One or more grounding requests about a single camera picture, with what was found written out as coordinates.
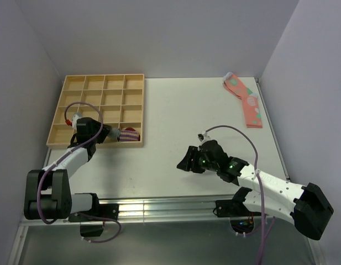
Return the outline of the grey sock with black stripes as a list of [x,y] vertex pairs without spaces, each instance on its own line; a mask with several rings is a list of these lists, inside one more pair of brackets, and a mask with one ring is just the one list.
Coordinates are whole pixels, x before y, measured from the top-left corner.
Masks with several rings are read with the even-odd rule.
[[108,133],[108,137],[111,139],[111,140],[114,140],[114,141],[119,141],[119,138],[120,138],[120,129],[119,128],[111,128],[109,133]]

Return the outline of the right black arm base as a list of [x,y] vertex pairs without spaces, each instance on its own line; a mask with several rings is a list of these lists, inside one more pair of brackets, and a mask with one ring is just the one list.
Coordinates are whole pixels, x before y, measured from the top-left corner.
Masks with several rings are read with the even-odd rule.
[[236,236],[249,236],[261,229],[261,213],[249,211],[233,199],[216,200],[212,213],[217,218],[228,218]]

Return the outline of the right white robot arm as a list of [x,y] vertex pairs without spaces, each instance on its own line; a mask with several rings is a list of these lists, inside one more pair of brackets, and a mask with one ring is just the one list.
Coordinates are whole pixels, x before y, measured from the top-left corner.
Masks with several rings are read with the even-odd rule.
[[304,236],[320,240],[333,213],[333,207],[314,183],[291,183],[260,170],[247,161],[228,156],[216,140],[199,147],[189,146],[176,166],[186,172],[213,171],[225,182],[239,187],[233,197],[238,215],[261,212],[285,220]]

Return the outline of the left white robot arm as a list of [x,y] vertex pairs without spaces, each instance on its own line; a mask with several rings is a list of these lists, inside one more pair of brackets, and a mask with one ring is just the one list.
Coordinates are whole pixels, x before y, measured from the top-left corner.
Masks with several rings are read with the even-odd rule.
[[79,118],[65,153],[43,169],[28,172],[24,198],[24,217],[52,224],[72,214],[69,178],[96,152],[112,132],[110,125],[92,118]]

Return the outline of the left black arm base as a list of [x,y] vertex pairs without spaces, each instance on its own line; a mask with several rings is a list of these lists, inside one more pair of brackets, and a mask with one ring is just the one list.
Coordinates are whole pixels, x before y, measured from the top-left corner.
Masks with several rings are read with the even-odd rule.
[[91,242],[105,241],[101,236],[106,232],[106,223],[112,222],[117,225],[117,232],[112,239],[121,232],[121,224],[118,221],[119,204],[100,204],[95,210],[73,213],[69,216],[68,222],[80,224],[80,235]]

